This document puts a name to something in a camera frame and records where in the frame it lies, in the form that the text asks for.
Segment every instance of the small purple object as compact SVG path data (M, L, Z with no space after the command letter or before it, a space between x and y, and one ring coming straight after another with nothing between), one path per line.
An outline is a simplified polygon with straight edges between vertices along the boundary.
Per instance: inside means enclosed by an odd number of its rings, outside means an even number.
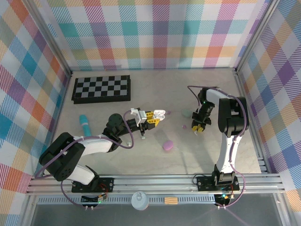
M163 144L163 149L165 151L170 151L170 149L172 149L173 147L174 147L174 143L171 140L168 140Z

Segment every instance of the green object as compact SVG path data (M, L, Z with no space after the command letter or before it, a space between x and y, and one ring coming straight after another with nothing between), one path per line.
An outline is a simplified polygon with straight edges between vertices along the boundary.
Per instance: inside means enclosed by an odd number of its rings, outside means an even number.
M192 111L188 109L181 110L181 113L185 118L190 118L192 116Z

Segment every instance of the small wooden block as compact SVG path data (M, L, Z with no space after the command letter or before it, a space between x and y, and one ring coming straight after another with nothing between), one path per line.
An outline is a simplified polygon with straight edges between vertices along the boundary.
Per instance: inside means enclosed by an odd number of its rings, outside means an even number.
M166 205L177 205L178 197L164 197L164 203Z

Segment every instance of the chessboard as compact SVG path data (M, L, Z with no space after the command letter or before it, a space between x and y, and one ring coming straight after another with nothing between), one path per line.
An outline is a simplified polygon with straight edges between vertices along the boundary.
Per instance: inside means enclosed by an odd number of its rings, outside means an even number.
M130 76L77 78L71 100L74 104L130 101Z

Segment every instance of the plaid backdrop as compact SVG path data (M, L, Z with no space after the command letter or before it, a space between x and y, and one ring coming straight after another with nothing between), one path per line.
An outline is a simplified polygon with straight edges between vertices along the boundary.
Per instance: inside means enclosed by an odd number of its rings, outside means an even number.
M35 2L71 68L114 70L233 66L268 0Z
M16 225L67 77L21 0L0 4L0 226Z
M281 0L242 72L266 156L301 224L301 0Z

